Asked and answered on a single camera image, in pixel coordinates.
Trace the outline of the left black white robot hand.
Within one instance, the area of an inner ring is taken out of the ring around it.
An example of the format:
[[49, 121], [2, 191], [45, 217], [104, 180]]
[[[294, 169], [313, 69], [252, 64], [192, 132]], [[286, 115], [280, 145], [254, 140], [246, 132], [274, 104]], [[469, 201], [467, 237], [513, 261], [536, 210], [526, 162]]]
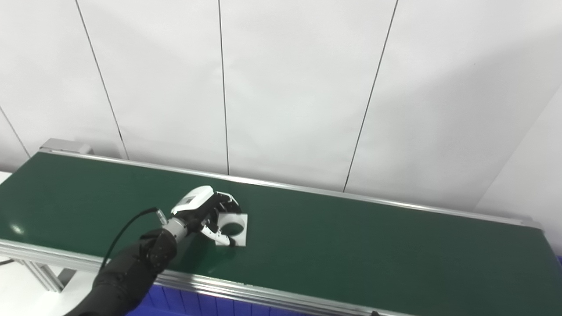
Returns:
[[181, 198], [163, 228], [177, 243], [191, 233], [201, 233], [217, 245], [235, 247], [235, 239], [223, 234], [219, 228], [220, 213], [241, 214], [241, 208], [231, 194], [216, 191], [208, 185], [200, 186]]

